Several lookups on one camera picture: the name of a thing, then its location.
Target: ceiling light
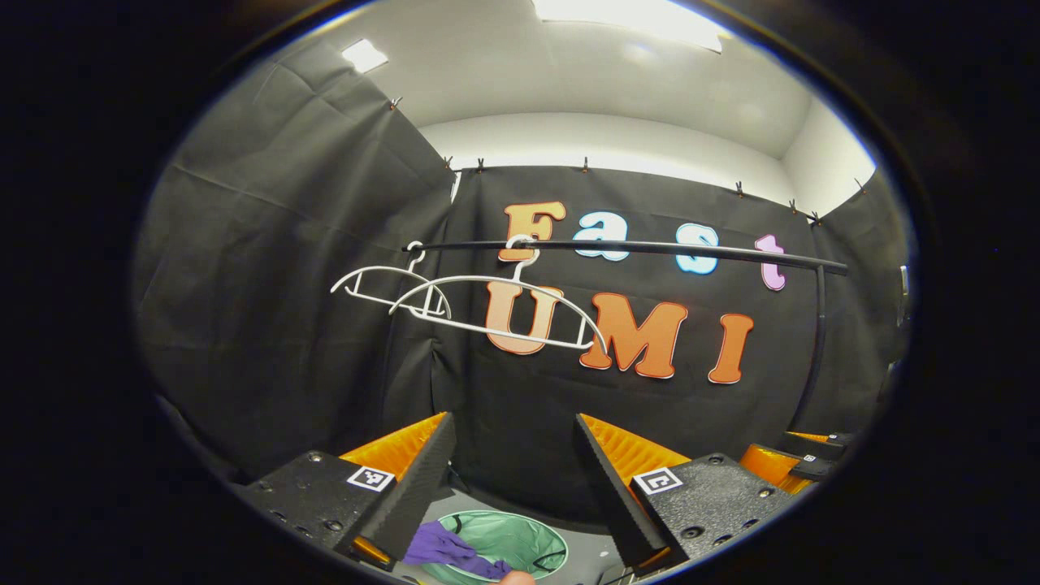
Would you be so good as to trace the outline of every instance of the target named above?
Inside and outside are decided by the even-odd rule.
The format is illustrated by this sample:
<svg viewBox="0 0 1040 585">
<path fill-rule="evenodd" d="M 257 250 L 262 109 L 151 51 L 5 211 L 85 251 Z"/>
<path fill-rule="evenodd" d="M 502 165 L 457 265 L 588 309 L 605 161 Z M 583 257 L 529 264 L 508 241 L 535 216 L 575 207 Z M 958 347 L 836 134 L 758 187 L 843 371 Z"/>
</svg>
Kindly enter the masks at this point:
<svg viewBox="0 0 1040 585">
<path fill-rule="evenodd" d="M 376 51 L 367 39 L 362 39 L 343 49 L 343 58 L 353 62 L 358 73 L 371 71 L 389 60 L 386 55 Z"/>
<path fill-rule="evenodd" d="M 725 30 L 706 18 L 668 0 L 531 0 L 543 21 L 613 24 L 661 39 L 692 43 L 722 54 Z"/>
</svg>

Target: purple cloth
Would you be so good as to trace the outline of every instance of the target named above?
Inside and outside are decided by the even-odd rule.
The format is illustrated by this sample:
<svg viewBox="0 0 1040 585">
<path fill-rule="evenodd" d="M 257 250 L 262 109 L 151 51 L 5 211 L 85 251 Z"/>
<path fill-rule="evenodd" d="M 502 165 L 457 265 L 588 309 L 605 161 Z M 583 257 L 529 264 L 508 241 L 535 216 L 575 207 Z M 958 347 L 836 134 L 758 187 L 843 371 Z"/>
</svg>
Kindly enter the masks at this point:
<svg viewBox="0 0 1040 585">
<path fill-rule="evenodd" d="M 505 561 L 492 563 L 476 556 L 476 551 L 472 546 L 459 538 L 458 534 L 441 526 L 439 522 L 426 523 L 419 527 L 400 562 L 449 564 L 473 575 L 496 580 L 513 570 Z"/>
</svg>

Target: letter m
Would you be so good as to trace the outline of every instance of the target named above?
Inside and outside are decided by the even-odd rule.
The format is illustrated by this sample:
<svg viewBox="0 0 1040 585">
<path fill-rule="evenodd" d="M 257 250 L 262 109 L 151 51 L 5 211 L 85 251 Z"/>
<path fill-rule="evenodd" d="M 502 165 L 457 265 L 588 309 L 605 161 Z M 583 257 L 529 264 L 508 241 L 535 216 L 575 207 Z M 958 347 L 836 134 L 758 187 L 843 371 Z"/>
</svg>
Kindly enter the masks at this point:
<svg viewBox="0 0 1040 585">
<path fill-rule="evenodd" d="M 606 349 L 614 347 L 618 367 L 625 372 L 643 354 L 635 364 L 635 373 L 647 378 L 671 378 L 675 375 L 672 355 L 679 325 L 690 314 L 686 307 L 675 303 L 660 303 L 643 325 L 635 326 L 635 315 L 628 298 L 613 292 L 599 292 L 592 298 L 592 304 L 599 309 L 596 326 L 603 333 Z M 613 361 L 603 353 L 599 342 L 594 342 L 589 353 L 578 359 L 581 365 L 594 370 L 606 370 Z"/>
</svg>

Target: green laundry basket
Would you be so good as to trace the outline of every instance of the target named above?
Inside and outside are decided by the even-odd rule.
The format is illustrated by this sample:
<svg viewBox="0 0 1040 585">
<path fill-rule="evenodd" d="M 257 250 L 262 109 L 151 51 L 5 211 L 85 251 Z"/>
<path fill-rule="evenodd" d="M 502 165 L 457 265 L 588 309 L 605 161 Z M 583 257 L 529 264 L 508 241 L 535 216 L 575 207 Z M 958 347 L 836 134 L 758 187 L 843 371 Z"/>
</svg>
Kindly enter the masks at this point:
<svg viewBox="0 0 1040 585">
<path fill-rule="evenodd" d="M 491 562 L 504 560 L 514 570 L 529 573 L 535 579 L 548 577 L 567 562 L 567 542 L 544 524 L 508 512 L 469 510 L 438 518 L 445 529 Z M 497 583 L 446 564 L 425 563 L 422 568 L 444 585 L 486 585 Z"/>
</svg>

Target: blue letter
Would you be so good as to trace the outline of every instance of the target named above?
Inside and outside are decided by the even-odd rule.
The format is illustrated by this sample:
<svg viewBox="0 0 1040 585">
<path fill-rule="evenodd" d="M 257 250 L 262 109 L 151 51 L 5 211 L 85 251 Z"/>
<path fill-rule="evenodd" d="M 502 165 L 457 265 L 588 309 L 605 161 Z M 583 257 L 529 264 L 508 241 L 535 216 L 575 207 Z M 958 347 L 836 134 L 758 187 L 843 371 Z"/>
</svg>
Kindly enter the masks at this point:
<svg viewBox="0 0 1040 585">
<path fill-rule="evenodd" d="M 694 246 L 719 246 L 719 234 L 707 226 L 682 224 L 675 232 L 675 240 L 679 244 L 691 244 Z M 714 270 L 719 263 L 719 258 L 677 255 L 675 261 L 679 262 L 679 269 L 682 272 L 708 274 Z"/>
<path fill-rule="evenodd" d="M 586 229 L 574 234 L 572 239 L 610 239 L 624 241 L 625 237 L 628 236 L 628 223 L 621 215 L 609 211 L 587 213 L 578 220 L 578 224 Z M 602 224 L 602 227 L 593 227 L 597 224 Z M 607 252 L 604 250 L 577 250 L 577 253 L 590 258 L 602 256 L 615 262 L 628 257 L 628 252 Z"/>
</svg>

